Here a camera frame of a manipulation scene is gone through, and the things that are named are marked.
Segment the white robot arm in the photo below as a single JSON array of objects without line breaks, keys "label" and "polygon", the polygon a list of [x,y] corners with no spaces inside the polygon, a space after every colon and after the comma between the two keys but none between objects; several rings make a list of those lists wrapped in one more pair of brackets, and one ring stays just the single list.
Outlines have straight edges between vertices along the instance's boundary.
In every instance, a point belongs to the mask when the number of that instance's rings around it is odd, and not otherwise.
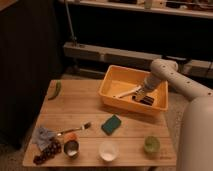
[{"label": "white robot arm", "polygon": [[180,74],[175,61],[155,59],[136,101],[163,81],[189,101],[182,117],[176,171],[213,171],[213,89]]}]

